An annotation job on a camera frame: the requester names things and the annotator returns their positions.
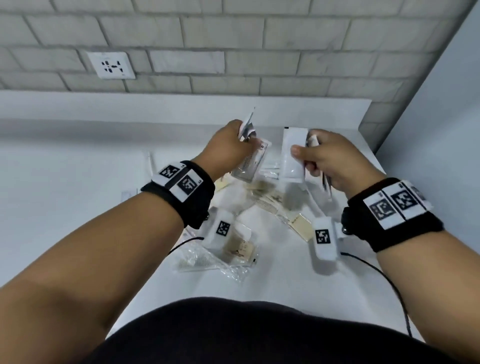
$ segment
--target fingernail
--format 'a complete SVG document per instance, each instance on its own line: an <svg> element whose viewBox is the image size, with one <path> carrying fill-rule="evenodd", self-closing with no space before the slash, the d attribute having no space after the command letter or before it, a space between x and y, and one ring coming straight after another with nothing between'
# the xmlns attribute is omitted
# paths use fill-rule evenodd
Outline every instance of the fingernail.
<svg viewBox="0 0 480 364"><path fill-rule="evenodd" d="M290 152L292 153L292 155L297 156L300 154L300 147L292 146L292 148L290 148Z"/></svg>

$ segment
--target white sensor device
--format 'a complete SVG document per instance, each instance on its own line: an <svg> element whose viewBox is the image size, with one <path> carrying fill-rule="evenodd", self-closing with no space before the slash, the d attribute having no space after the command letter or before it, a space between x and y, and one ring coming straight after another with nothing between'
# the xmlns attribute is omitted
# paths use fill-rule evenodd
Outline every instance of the white sensor device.
<svg viewBox="0 0 480 364"><path fill-rule="evenodd" d="M218 208L214 216L210 213L209 219L211 218L213 223L202 245L207 249L222 249L232 235L235 216L227 210Z"/></svg>
<svg viewBox="0 0 480 364"><path fill-rule="evenodd" d="M305 164L303 160L292 157L292 145L305 146L307 143L308 129L289 128L283 129L282 160L280 162L279 179L283 182L304 183Z"/></svg>
<svg viewBox="0 0 480 364"><path fill-rule="evenodd" d="M325 216L315 218L312 227L315 232L313 244L315 245L315 253L320 260L335 261L338 259L336 224L333 219Z"/></svg>

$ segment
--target black cable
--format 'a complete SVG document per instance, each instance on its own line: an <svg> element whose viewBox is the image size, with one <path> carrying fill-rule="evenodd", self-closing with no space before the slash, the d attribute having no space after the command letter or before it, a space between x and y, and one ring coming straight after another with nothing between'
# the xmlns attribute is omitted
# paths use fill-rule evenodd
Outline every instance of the black cable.
<svg viewBox="0 0 480 364"><path fill-rule="evenodd" d="M203 240L205 238L201 237L201 236L197 236L196 238L191 238L191 239L188 239L188 240L185 240L184 242L181 242L180 244L178 244L175 248L173 248L172 250L170 250L167 254L167 256L169 256L170 254L172 254L175 250L177 250L178 248L180 248L182 245L184 245L185 243L188 243L188 242L191 242L192 240Z"/></svg>
<svg viewBox="0 0 480 364"><path fill-rule="evenodd" d="M363 263L365 263L366 265L368 265L370 268L373 268L375 269L378 273L380 273L387 281L388 283L390 283L390 285L392 286L393 290L395 291L397 297L398 297L398 300L400 301L400 304L402 305L402 309L403 309L403 315L405 316L405 324L407 325L407 332L408 332L408 336L410 336L411 338L413 337L412 336L412 330L410 329L410 320L408 318L408 312L407 312L407 308L405 307L405 303L403 302L403 298L402 298L402 295L400 294L400 291L398 290L398 288L395 286L395 284L393 284L393 282L389 279L389 277L387 277L380 269L378 269L376 266L370 264L369 262L363 260L363 259L360 259L358 258L357 256L353 255L353 254L350 254L350 253L344 253L344 252L340 252L340 254L342 255L345 255L345 256L350 256L352 258L355 258Z"/></svg>

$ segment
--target power outlet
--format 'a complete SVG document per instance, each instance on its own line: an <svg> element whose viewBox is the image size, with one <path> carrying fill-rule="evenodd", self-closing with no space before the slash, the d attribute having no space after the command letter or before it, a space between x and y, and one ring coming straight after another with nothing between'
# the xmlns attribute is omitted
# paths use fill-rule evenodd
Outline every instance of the power outlet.
<svg viewBox="0 0 480 364"><path fill-rule="evenodd" d="M105 80L135 79L132 65L125 52L87 52L98 77Z"/></svg>

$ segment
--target wrist strap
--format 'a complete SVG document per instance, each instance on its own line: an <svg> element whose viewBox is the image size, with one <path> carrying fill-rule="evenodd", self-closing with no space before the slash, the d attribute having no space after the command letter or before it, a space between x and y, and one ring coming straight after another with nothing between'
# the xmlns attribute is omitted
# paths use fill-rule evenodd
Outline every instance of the wrist strap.
<svg viewBox="0 0 480 364"><path fill-rule="evenodd" d="M443 223L431 209L410 182L386 178L348 201L342 224L379 252L416 236L442 231Z"/></svg>
<svg viewBox="0 0 480 364"><path fill-rule="evenodd" d="M215 185L200 166L183 160L164 167L141 191L156 194L169 203L182 218L184 227L199 229L208 216Z"/></svg>

